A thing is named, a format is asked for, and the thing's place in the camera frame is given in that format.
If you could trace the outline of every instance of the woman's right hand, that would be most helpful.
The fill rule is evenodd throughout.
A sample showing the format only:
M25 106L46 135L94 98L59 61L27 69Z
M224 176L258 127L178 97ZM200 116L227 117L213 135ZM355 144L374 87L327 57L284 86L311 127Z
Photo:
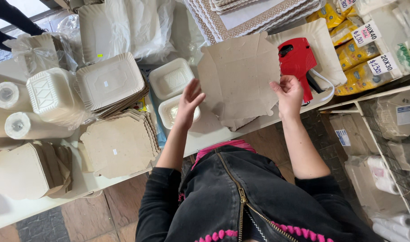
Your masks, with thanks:
M279 116L282 120L300 119L300 107L303 99L303 88L295 76L283 75L278 84L269 83L279 98Z

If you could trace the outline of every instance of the white table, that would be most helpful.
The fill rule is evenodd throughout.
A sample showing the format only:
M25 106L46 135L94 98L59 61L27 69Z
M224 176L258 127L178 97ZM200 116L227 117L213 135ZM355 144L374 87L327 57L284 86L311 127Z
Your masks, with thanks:
M203 42L203 38L200 33L197 33L199 29L194 23L192 16L187 13L187 9L184 5L177 3L174 14L175 17L174 25L172 28L172 38L175 42L175 48L179 50L178 56L190 58L190 63L195 65L198 63L198 54L196 52L190 53L190 55L187 54L189 56L186 57L186 53L188 51L183 52L182 50L186 50L186 43L191 43L191 41L185 40L184 38L196 39L197 43L200 43L201 41ZM197 75L194 66L192 67L192 69L193 72ZM0 63L0 74L26 81L26 78L24 77L21 69L13 59ZM315 95L314 99L308 106L302 107L301 112L306 112L329 102L331 97L323 102L317 102L317 100L326 97L328 94L329 91ZM199 149L206 148L219 142L234 139L243 134L250 133L252 131L281 121L281 119L278 117L278 107L275 106L274 108L272 108L272 110L274 111L274 114L272 116L261 116L250 124L247 124L245 127L241 128L240 130L231 132L226 127L221 126L215 115L211 113L211 111L208 110L204 105L200 105L200 108L202 116L198 122L193 124L187 134L187 144L184 151L184 156L189 156L196 153ZM165 129L165 133L166 135L168 135L169 130ZM44 212L53 207L62 205L69 201L73 201L77 198L88 195L91 192L102 190L108 186L112 186L131 177L148 172L152 169L152 165L155 164L158 159L157 157L156 161L153 162L153 164L150 164L147 169L130 176L117 177L114 179L95 177L92 173L81 172L81 158L79 157L79 154L75 148L78 136L79 131L77 130L70 138L62 141L52 140L52 142L55 143L61 142L63 145L69 145L73 150L73 190L59 199L44 197L38 200L12 200L8 197L0 195L0 228L27 217L33 216L35 214Z

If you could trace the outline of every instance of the pricing gun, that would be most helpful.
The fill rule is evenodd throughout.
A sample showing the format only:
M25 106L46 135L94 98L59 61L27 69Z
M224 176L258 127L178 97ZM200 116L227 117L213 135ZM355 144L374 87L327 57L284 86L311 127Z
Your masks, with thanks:
M321 93L320 86L310 76L308 71L317 65L314 54L306 38L294 38L278 46L280 70L283 75L294 75L303 88L303 101L308 103L313 99L309 86Z

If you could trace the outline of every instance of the price tag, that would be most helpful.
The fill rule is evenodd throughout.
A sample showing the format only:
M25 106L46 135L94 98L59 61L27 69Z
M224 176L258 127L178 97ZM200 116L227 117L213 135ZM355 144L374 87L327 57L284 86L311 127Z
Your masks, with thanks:
M362 47L378 38L381 38L381 33L378 30L374 20L360 26L360 28L351 32L351 35L353 35L354 41L358 47Z
M341 6L341 11L344 12L347 8L351 7L356 0L338 0L339 5Z
M380 55L377 58L373 58L367 63L375 76L398 68L395 59L393 59L390 52Z

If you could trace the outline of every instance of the black sweater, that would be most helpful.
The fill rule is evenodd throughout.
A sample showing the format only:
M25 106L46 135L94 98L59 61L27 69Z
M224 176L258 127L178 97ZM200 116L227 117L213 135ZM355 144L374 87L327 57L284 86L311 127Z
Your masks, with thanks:
M332 176L293 185L270 159L245 149L209 152L180 182L176 170L153 169L137 242L242 241L253 226L268 242L382 241L356 216Z

